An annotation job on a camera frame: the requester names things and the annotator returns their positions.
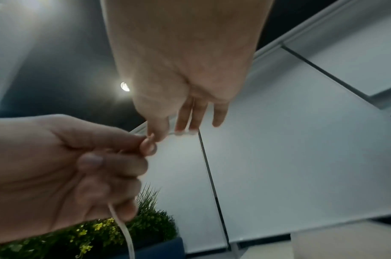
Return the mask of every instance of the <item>hand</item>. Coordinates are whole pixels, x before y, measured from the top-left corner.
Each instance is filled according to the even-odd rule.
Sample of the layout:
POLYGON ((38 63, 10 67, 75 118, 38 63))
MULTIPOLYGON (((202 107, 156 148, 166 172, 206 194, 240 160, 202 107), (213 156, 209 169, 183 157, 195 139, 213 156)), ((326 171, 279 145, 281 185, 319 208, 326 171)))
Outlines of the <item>hand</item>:
POLYGON ((144 136, 63 115, 0 119, 0 243, 136 214, 156 147, 144 136))
POLYGON ((148 134, 198 130, 209 102, 220 126, 241 89, 273 0, 102 0, 118 70, 148 134))

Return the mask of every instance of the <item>dark ceiling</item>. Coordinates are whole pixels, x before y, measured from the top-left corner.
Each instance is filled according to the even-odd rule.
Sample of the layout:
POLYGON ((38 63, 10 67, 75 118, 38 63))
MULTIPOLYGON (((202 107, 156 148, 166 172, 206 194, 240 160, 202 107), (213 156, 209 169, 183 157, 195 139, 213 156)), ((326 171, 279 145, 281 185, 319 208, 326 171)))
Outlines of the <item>dark ceiling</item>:
MULTIPOLYGON (((276 0, 258 49, 336 0, 276 0)), ((0 104, 1 117, 63 113, 132 130, 144 122, 120 78, 99 0, 62 0, 0 104)))

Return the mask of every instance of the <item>green plant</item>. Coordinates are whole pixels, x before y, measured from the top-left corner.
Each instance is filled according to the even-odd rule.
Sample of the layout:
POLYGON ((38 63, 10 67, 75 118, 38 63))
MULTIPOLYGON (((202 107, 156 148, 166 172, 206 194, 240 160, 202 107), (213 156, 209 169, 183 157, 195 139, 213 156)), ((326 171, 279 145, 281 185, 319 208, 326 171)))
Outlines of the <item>green plant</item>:
MULTIPOLYGON (((137 197, 138 214, 126 225, 135 244, 149 238, 167 241, 177 236, 174 220, 156 210, 158 191, 145 186, 137 197)), ((0 259, 66 259, 106 256, 125 247, 124 237, 114 219, 96 220, 30 239, 0 245, 0 259)))

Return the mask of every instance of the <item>round ceiling light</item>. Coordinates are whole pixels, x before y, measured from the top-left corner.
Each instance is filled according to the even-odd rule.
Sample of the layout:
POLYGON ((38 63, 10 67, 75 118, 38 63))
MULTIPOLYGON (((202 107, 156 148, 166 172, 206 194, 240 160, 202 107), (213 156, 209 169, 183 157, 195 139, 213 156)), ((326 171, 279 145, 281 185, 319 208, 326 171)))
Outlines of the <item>round ceiling light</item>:
POLYGON ((122 83, 120 84, 120 87, 121 87, 124 91, 130 92, 130 88, 128 88, 128 86, 127 86, 127 84, 126 84, 125 82, 122 82, 122 83))

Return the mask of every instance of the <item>blue planter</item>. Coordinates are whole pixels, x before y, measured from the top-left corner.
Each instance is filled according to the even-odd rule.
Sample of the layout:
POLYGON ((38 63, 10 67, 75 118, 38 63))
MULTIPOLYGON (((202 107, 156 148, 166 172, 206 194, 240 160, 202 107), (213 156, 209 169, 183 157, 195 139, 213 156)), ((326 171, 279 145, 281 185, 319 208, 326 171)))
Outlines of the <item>blue planter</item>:
MULTIPOLYGON (((111 259, 128 259, 122 254, 111 259)), ((136 251, 136 259, 185 259, 184 244, 180 237, 136 251)))

